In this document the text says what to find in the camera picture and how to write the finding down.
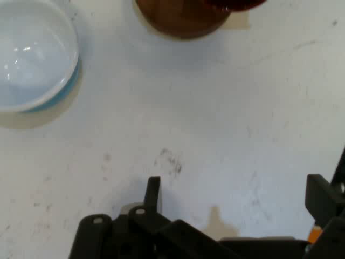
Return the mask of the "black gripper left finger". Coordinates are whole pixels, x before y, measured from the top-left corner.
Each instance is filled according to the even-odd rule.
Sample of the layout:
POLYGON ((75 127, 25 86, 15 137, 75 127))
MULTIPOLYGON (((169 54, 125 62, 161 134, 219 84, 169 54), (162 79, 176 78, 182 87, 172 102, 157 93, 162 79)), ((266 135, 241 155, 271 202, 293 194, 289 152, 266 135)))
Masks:
POLYGON ((160 186, 160 177, 150 177, 143 202, 114 220, 106 214, 84 217, 69 258, 157 258, 158 230, 171 222, 158 211, 160 186))

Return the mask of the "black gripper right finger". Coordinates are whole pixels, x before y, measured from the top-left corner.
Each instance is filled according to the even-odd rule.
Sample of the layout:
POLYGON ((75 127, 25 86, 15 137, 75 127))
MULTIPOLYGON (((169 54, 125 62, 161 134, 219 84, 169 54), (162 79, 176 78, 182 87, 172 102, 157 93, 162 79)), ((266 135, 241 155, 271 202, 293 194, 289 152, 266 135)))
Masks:
POLYGON ((305 206, 322 230, 304 258, 344 258, 344 154, 332 181, 307 176, 305 206))

